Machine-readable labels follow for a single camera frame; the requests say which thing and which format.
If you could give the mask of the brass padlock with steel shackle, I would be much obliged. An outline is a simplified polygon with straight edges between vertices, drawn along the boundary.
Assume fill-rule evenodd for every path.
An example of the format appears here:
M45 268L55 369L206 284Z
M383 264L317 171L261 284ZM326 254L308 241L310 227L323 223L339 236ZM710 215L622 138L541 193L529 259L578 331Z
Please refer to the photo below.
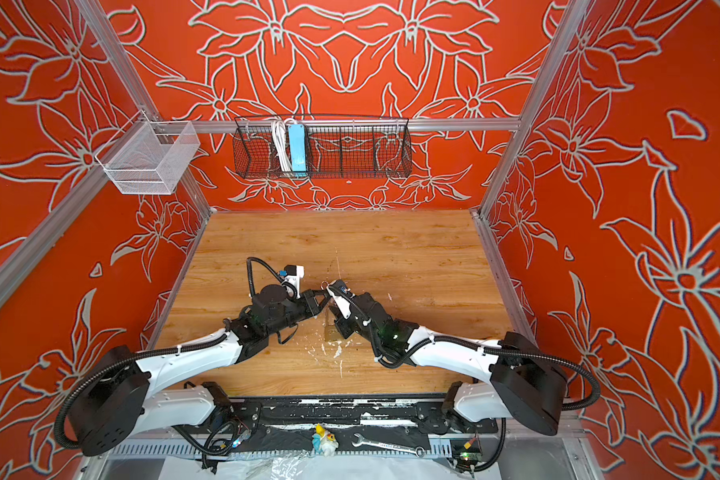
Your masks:
M323 330L323 338L325 342L339 342L344 339L343 335L333 324L326 324Z

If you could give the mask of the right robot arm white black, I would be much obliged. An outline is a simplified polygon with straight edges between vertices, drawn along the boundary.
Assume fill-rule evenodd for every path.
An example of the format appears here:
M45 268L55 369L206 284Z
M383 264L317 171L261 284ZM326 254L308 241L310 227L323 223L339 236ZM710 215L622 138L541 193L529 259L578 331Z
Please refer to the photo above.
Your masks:
M474 379L449 394L448 408L467 422L511 418L554 436L564 411L586 409L601 397L602 386L586 367L541 352L519 333L501 340L448 335L393 318L368 293L353 295L336 286L328 292L339 333L368 340L382 367L433 367Z

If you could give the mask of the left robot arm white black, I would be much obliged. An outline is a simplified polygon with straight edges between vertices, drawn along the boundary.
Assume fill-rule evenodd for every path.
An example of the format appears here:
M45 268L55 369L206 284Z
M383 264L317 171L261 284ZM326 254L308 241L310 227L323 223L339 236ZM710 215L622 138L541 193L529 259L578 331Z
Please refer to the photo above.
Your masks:
M301 290L300 265L272 274L275 283L262 289L250 280L249 305L205 337L162 349L133 352L118 346L108 351L63 400L53 423L55 442L94 457L145 431L171 428L187 437L187 426L214 422L229 411L227 394L215 384L186 390L174 386L246 362L272 339L286 344L300 323L318 316L339 289L328 284Z

